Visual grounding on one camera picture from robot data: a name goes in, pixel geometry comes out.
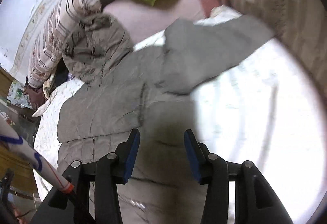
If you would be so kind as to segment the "white pole with blue markings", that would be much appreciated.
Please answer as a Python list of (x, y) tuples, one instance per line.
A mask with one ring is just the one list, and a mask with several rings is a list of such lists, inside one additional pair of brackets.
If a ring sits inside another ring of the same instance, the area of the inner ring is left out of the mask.
[(74, 185), (59, 174), (58, 171), (49, 164), (40, 153), (31, 147), (24, 138), (18, 135), (3, 118), (1, 118), (1, 145), (28, 162), (42, 178), (59, 191), (64, 194), (69, 194), (73, 191)]

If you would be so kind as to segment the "pink bed sheet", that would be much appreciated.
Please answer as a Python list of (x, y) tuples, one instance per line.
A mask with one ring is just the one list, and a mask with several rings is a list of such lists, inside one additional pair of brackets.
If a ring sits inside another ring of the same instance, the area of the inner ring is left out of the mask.
[(114, 16), (136, 44), (181, 18), (197, 21), (210, 17), (221, 0), (157, 0), (153, 6), (138, 0), (115, 0), (103, 12)]

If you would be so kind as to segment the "beige striped pillow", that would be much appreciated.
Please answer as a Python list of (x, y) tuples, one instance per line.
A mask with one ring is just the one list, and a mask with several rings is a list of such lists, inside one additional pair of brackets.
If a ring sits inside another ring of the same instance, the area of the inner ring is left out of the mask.
[(326, 9), (321, 0), (231, 0), (231, 5), (269, 24), (326, 91)]

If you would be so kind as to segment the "white leaf print duvet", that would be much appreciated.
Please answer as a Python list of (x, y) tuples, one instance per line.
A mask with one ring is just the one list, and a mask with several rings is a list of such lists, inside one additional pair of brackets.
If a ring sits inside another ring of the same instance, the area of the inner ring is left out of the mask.
[(119, 188), (124, 223), (199, 223), (205, 188), (182, 146), (192, 129), (211, 152), (250, 160), (294, 223), (313, 223), (326, 193), (326, 113), (313, 83), (271, 39), (185, 98), (149, 92), (132, 179)]

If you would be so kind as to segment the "olive quilted puffer jacket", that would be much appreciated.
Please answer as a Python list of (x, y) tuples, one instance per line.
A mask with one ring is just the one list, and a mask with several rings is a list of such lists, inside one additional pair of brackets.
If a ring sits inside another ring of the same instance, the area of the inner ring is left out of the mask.
[(162, 46), (134, 51), (112, 16), (81, 21), (63, 47), (82, 87), (60, 109), (58, 170), (98, 161), (140, 131), (132, 177), (118, 187), (124, 223), (199, 223), (206, 188), (196, 183), (184, 132), (195, 128), (190, 93), (240, 64), (274, 37), (263, 22), (243, 15), (218, 25), (178, 19)]

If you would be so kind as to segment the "floral green white fabric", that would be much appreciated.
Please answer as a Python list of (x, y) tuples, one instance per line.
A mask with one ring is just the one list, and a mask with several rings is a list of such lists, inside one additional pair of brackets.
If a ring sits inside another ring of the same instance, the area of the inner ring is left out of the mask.
[(32, 109), (29, 96), (24, 94), (24, 85), (19, 81), (13, 80), (7, 95), (7, 102), (20, 108)]

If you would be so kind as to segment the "striped floral folded quilt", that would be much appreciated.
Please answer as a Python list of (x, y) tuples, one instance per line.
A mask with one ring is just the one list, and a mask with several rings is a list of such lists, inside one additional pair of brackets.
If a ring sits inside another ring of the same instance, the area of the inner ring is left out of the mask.
[(27, 82), (41, 88), (62, 58), (62, 46), (74, 27), (101, 12), (100, 0), (59, 0), (37, 35), (29, 59)]

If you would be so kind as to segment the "wooden wardrobe with glass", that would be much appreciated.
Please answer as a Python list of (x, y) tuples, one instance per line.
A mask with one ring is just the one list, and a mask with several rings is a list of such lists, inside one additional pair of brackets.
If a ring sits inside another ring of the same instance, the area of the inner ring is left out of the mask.
[(35, 128), (8, 105), (7, 95), (12, 82), (13, 77), (1, 69), (1, 112), (9, 116), (8, 121), (1, 118), (1, 177), (11, 169), (14, 174), (11, 185), (31, 196), (38, 192), (33, 174), (33, 168), (39, 166), (34, 157), (37, 152), (30, 145), (31, 132)]

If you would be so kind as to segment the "dark brown garment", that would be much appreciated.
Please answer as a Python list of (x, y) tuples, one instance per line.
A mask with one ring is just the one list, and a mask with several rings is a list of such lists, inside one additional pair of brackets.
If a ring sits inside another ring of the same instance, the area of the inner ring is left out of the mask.
[(28, 79), (26, 78), (26, 83), (24, 86), (23, 94), (29, 97), (32, 109), (37, 110), (40, 106), (44, 105), (47, 101), (43, 88), (33, 88), (29, 85)]

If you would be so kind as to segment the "cream patterned cloth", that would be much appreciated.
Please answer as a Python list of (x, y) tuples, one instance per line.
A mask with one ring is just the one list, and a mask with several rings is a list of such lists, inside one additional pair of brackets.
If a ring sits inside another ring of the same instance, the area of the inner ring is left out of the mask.
[(43, 94), (46, 100), (50, 98), (52, 87), (54, 83), (55, 73), (52, 73), (49, 78), (43, 83)]

